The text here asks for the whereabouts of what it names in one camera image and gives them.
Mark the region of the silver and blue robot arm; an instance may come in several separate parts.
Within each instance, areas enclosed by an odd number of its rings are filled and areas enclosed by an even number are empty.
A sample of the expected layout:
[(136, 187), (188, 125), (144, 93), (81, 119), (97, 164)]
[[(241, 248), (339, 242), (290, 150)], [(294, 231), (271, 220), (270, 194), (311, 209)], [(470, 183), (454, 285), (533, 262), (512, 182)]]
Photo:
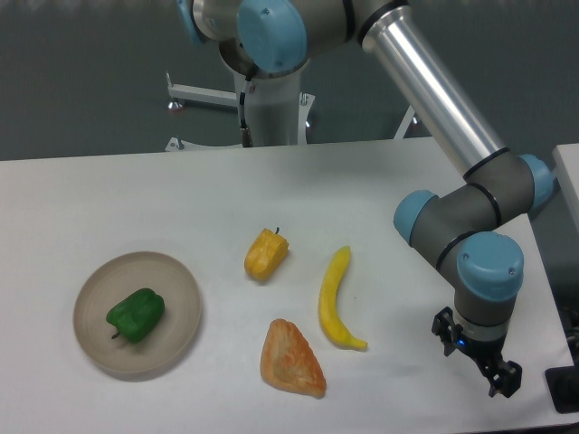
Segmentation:
[(295, 145), (299, 94), (280, 93), (314, 56), (357, 42), (390, 74), (462, 174), (443, 197), (406, 196), (394, 226), (454, 289), (454, 304), (433, 319), (446, 354), (468, 356), (506, 397), (522, 370), (502, 348), (524, 276), (524, 256), (498, 228), (543, 205), (554, 188), (546, 164), (503, 146), (416, 29), (405, 1), (180, 1), (191, 42), (217, 42), (236, 74), (235, 107), (245, 147)]

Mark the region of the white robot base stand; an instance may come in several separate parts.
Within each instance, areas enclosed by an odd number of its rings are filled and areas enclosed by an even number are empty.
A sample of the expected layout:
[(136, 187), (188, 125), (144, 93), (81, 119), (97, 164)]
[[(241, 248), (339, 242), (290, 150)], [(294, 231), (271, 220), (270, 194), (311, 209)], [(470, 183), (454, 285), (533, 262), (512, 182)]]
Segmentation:
[(304, 67), (280, 77), (234, 72), (232, 89), (166, 81), (167, 109), (196, 114), (169, 150), (241, 148), (427, 137), (410, 103), (386, 78)]

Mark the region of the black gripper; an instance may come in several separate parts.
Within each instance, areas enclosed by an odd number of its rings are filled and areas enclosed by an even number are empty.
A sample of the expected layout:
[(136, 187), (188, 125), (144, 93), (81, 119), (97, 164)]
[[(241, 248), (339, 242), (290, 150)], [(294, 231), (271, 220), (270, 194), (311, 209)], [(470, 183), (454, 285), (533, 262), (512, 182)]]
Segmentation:
[(450, 307), (443, 308), (432, 321), (432, 333), (440, 338), (443, 354), (449, 356), (458, 348), (471, 358), (488, 380), (491, 398), (497, 394), (510, 398), (521, 386), (522, 367), (502, 357), (507, 332), (508, 322), (494, 326), (468, 321), (456, 324)]

